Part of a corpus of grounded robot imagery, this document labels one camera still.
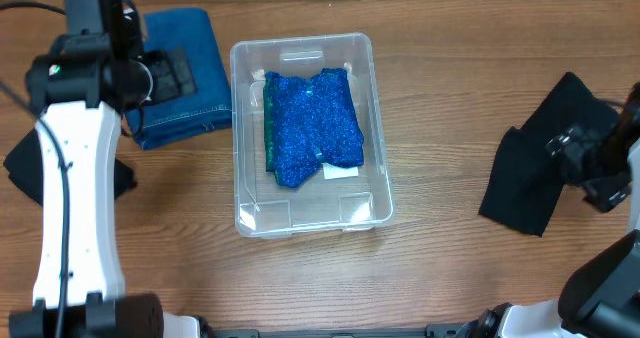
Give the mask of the blue green sequin cloth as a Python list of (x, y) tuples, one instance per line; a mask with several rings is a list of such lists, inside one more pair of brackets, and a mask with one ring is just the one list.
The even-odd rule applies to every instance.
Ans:
[(345, 69), (324, 68), (308, 79), (268, 72), (263, 105), (266, 171), (278, 185), (297, 188), (323, 163), (364, 164), (364, 135)]

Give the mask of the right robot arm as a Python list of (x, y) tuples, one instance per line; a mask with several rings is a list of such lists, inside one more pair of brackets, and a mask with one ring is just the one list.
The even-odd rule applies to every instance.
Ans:
[(559, 298), (505, 303), (459, 337), (636, 337), (639, 334), (639, 88), (623, 102), (596, 98), (567, 72), (496, 151), (480, 215), (540, 236), (561, 191), (574, 186), (607, 213), (631, 201), (625, 235), (574, 272)]

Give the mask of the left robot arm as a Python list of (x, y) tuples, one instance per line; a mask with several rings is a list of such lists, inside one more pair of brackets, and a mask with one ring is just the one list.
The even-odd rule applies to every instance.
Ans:
[(33, 306), (13, 337), (206, 337), (207, 324), (130, 296), (114, 224), (115, 153), (125, 110), (154, 89), (131, 0), (64, 0), (66, 31), (25, 76), (43, 172)]

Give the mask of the clear plastic storage container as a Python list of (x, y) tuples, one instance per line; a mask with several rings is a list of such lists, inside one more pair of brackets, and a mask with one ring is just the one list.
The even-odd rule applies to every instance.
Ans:
[(368, 36), (241, 41), (230, 68), (241, 235), (359, 231), (393, 219)]

